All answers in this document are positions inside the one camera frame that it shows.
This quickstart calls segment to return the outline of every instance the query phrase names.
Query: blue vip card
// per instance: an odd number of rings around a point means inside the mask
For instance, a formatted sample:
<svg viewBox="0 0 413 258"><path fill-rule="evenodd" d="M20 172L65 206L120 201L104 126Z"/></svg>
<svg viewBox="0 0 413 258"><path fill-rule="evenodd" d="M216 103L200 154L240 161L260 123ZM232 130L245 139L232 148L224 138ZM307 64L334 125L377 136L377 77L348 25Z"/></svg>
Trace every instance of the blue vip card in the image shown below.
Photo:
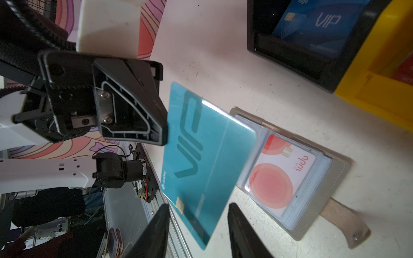
<svg viewBox="0 0 413 258"><path fill-rule="evenodd" d="M172 83L161 188L205 249L244 168L256 133Z"/></svg>
<svg viewBox="0 0 413 258"><path fill-rule="evenodd" d="M336 58L370 1L292 0L272 35Z"/></svg>

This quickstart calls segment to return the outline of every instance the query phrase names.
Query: white card with red circles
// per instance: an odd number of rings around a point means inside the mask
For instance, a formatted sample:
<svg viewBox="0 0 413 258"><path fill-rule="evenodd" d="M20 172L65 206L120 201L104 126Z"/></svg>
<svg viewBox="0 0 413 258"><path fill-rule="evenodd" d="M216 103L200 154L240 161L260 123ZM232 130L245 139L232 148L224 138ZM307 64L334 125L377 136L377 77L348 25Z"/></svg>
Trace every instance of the white card with red circles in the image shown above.
<svg viewBox="0 0 413 258"><path fill-rule="evenodd" d="M270 135L245 189L275 216L281 217L316 156Z"/></svg>

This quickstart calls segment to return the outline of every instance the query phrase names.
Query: card holder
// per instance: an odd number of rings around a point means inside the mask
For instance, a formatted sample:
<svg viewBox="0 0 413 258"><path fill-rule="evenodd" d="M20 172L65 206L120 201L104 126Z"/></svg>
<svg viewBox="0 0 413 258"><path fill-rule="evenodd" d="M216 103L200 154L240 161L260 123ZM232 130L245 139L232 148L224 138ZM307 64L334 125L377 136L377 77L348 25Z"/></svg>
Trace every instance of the card holder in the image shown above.
<svg viewBox="0 0 413 258"><path fill-rule="evenodd" d="M237 186L249 195L294 240L302 239L319 214L343 232L348 247L351 249L363 243L370 236L370 229L353 210L331 199L332 194L350 170L350 158L294 135L239 108L233 108L230 115L250 126L257 133L256 145L241 172ZM281 216L272 213L245 188L249 175L271 134L316 156L316 161L312 164Z"/></svg>

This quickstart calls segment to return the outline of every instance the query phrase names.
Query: teal vip card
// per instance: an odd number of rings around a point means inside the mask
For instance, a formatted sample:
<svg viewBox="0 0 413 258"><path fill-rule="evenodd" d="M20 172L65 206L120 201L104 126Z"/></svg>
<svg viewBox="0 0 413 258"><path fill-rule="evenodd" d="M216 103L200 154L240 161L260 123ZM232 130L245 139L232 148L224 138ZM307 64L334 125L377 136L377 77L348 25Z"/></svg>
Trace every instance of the teal vip card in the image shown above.
<svg viewBox="0 0 413 258"><path fill-rule="evenodd" d="M172 83L161 188L205 249L256 140L253 129Z"/></svg>

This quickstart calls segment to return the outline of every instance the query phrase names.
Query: white table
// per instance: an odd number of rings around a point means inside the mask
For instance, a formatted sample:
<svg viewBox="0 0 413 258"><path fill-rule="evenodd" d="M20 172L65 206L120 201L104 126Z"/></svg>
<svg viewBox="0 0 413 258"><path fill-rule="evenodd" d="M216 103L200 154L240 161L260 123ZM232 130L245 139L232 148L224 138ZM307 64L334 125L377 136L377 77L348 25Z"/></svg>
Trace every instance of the white table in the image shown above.
<svg viewBox="0 0 413 258"><path fill-rule="evenodd" d="M354 250L321 217L296 242L234 190L229 202L240 206L275 257L413 257L413 134L249 53L247 0L168 1L151 59L164 66L166 107L175 81L227 112L238 106L354 160L333 195L372 230ZM160 176L164 149L146 148ZM205 251L177 216L194 258L231 257L227 213Z"/></svg>

